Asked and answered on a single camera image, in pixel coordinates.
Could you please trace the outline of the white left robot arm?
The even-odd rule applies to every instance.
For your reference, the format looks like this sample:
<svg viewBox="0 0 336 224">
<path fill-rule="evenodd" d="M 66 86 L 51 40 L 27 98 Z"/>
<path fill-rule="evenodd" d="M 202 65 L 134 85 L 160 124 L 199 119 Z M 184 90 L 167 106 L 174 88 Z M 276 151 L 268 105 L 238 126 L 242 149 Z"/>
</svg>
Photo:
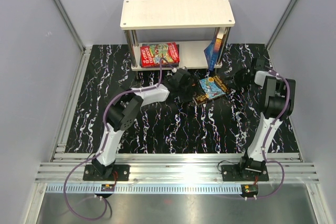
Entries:
<svg viewBox="0 0 336 224">
<path fill-rule="evenodd" d="M 117 148 L 124 132 L 133 125 L 143 106 L 178 98 L 182 103 L 190 102 L 198 91 L 198 78 L 188 70 L 177 69 L 174 75 L 153 86 L 125 88 L 108 103 L 104 114 L 104 131 L 99 148 L 91 161 L 95 175 L 100 180 L 112 177 Z"/>
</svg>

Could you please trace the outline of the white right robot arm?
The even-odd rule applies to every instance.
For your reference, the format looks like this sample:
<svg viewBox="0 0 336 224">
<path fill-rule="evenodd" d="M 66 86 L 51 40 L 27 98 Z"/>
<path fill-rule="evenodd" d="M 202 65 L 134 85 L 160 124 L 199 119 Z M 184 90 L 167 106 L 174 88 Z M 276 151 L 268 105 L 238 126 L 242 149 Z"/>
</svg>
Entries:
<svg viewBox="0 0 336 224">
<path fill-rule="evenodd" d="M 267 152 L 275 133 L 293 112 L 295 103 L 296 81 L 282 77 L 270 69 L 252 70 L 244 68 L 233 77 L 236 86 L 254 83 L 262 87 L 260 105 L 260 121 L 254 139 L 239 163 L 234 164 L 230 171 L 233 177 L 242 180 L 252 180 L 267 175 L 269 161 Z"/>
</svg>

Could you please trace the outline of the blue orange sunset book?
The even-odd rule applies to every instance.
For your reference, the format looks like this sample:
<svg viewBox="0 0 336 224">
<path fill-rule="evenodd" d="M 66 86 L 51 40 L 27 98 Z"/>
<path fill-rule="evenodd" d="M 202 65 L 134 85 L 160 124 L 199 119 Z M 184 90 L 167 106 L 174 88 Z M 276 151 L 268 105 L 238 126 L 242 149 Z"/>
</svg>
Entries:
<svg viewBox="0 0 336 224">
<path fill-rule="evenodd" d="M 218 57 L 222 53 L 224 42 L 228 33 L 228 27 L 216 29 L 211 43 L 204 49 L 205 58 L 208 65 L 208 70 L 213 71 L 217 64 Z"/>
</svg>

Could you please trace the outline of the black treehouse book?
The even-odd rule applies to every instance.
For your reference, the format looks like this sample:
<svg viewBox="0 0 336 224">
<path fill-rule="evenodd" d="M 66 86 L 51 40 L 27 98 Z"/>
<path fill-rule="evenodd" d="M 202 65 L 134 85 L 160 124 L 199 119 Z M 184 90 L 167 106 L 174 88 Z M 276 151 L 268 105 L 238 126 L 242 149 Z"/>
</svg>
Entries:
<svg viewBox="0 0 336 224">
<path fill-rule="evenodd" d="M 205 104 L 217 98 L 228 96 L 229 87 L 224 83 L 219 75 L 207 77 L 198 81 L 198 90 L 193 101 L 196 105 Z"/>
</svg>

